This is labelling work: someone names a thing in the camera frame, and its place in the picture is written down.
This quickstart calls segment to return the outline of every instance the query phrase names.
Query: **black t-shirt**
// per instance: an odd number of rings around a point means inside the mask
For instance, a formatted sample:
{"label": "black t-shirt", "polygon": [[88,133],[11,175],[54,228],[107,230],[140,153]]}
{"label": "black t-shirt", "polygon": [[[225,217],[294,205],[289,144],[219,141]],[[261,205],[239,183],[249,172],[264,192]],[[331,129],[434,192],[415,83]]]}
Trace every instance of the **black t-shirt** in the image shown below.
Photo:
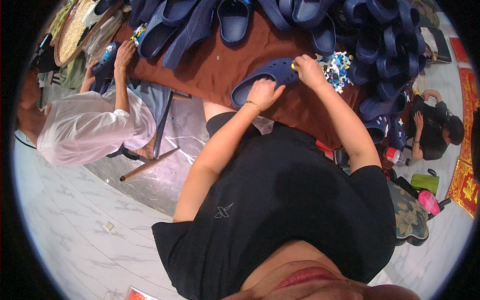
{"label": "black t-shirt", "polygon": [[444,102],[437,103],[435,107],[423,103],[423,130],[420,138],[420,148],[423,159],[440,159],[447,150],[443,137],[443,127],[447,119],[447,109]]}
{"label": "black t-shirt", "polygon": [[292,240],[310,243],[343,275],[364,283],[387,264],[396,224],[382,170],[363,167],[349,177],[301,134],[285,138],[277,130],[253,137],[212,185],[192,222],[152,226],[180,295],[214,300],[236,293]]}

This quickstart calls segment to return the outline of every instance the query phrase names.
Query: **woman's hand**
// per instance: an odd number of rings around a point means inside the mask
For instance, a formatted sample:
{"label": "woman's hand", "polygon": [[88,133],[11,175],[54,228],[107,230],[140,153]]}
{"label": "woman's hand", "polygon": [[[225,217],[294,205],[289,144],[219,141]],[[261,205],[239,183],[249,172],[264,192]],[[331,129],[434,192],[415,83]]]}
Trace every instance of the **woman's hand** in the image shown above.
{"label": "woman's hand", "polygon": [[82,87],[80,88],[80,93],[85,93],[90,90],[90,86],[95,82],[95,75],[93,74],[93,67],[96,65],[96,61],[92,62],[87,67],[87,72],[85,73],[84,81],[82,82]]}
{"label": "woman's hand", "polygon": [[270,79],[259,79],[255,81],[250,90],[247,101],[256,103],[262,111],[269,108],[285,90],[285,86],[281,85],[275,90],[276,83]]}
{"label": "woman's hand", "polygon": [[136,46],[132,41],[124,41],[117,51],[117,58],[115,59],[115,71],[125,73],[133,54],[136,51]]}
{"label": "woman's hand", "polygon": [[423,96],[423,99],[425,101],[428,101],[428,98],[430,96],[432,96],[436,100],[438,98],[438,96],[440,95],[440,93],[436,90],[425,90],[425,91],[423,91],[423,93],[421,93],[421,95]]}
{"label": "woman's hand", "polygon": [[417,111],[413,116],[413,120],[415,121],[415,125],[417,126],[417,132],[421,132],[423,129],[423,115]]}
{"label": "woman's hand", "polygon": [[322,67],[310,56],[306,54],[298,56],[293,64],[300,80],[312,90],[316,91],[324,84],[328,84]]}

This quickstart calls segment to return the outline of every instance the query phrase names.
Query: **round woven basket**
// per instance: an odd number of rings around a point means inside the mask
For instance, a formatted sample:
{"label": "round woven basket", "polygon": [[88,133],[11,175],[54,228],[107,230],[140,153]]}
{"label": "round woven basket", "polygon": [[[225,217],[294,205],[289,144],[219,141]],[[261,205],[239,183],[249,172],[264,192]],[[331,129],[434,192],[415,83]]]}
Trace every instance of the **round woven basket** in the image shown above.
{"label": "round woven basket", "polygon": [[59,67],[66,66],[69,62],[74,60],[80,52],[82,47],[88,42],[91,36],[108,20],[114,12],[116,12],[122,5],[123,1],[118,1],[110,7],[98,21],[95,26],[88,32],[87,36],[78,44],[86,27],[82,24],[88,9],[94,5],[92,0],[78,0],[69,12],[76,10],[73,17],[67,17],[62,25],[59,36],[55,40],[54,58],[55,63]]}

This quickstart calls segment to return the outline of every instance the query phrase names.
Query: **white shirt sleeve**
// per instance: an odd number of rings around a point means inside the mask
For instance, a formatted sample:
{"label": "white shirt sleeve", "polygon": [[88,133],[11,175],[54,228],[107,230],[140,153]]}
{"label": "white shirt sleeve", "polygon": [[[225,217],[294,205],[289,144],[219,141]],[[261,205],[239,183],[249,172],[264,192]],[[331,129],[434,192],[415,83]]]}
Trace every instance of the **white shirt sleeve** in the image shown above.
{"label": "white shirt sleeve", "polygon": [[75,123],[78,150],[93,151],[129,140],[133,136],[130,114],[117,109],[114,112],[90,112],[80,115]]}

